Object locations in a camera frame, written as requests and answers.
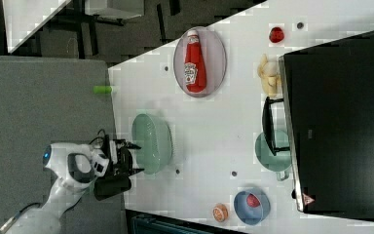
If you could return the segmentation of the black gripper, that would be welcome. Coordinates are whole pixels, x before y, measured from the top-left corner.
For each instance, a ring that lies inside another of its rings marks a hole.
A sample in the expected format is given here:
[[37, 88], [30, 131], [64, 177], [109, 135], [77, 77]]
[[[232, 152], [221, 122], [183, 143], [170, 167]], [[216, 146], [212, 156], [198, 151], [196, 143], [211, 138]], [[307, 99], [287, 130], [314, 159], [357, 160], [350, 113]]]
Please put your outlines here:
[[134, 176], [144, 171], [144, 169], [132, 168], [132, 155], [129, 151], [129, 149], [141, 149], [140, 146], [125, 139], [115, 139], [110, 136], [105, 137], [104, 146], [106, 156], [110, 160], [106, 176]]

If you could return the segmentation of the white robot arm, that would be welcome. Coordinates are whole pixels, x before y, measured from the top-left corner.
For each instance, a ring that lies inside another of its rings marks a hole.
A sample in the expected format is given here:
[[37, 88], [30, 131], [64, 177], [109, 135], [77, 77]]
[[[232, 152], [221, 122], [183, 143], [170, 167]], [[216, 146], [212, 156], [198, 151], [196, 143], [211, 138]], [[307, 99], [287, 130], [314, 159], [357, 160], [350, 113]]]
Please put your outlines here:
[[43, 166], [56, 175], [56, 181], [46, 203], [21, 209], [0, 227], [0, 234], [59, 234], [60, 218], [89, 189], [98, 201], [131, 189], [130, 177], [140, 172], [132, 166], [131, 152], [139, 148], [109, 136], [104, 136], [99, 145], [50, 144], [43, 155]]

